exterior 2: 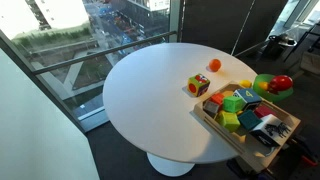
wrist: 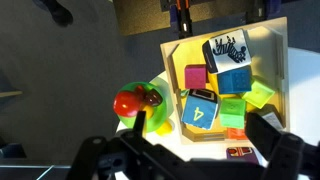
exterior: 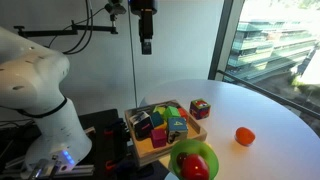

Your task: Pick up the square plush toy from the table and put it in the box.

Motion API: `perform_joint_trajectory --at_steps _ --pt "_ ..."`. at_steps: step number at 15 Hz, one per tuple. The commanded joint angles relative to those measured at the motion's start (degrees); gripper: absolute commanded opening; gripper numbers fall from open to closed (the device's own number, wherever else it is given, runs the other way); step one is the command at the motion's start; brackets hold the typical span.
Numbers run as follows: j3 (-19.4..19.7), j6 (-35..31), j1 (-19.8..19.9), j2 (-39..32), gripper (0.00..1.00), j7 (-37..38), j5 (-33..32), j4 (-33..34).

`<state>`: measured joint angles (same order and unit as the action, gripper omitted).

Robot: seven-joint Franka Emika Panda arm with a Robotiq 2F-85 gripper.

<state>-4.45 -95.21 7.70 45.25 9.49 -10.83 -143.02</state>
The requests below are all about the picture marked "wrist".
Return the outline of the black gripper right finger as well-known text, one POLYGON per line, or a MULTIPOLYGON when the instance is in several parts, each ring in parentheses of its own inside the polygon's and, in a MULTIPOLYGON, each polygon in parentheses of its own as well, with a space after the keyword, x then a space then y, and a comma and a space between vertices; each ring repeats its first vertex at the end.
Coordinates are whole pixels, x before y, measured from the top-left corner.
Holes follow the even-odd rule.
POLYGON ((278 130, 256 113, 247 114, 245 134, 266 160, 271 158, 273 149, 281 137, 278 130))

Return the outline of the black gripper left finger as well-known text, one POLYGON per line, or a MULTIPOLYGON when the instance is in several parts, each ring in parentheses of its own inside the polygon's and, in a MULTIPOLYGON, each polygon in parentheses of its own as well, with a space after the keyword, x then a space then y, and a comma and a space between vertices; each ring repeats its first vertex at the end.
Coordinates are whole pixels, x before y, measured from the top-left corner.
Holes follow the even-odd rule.
POLYGON ((146 112, 145 111, 139 111, 137 113, 135 123, 133 126, 133 134, 135 136, 142 137, 145 132, 145 118, 146 118, 146 112))

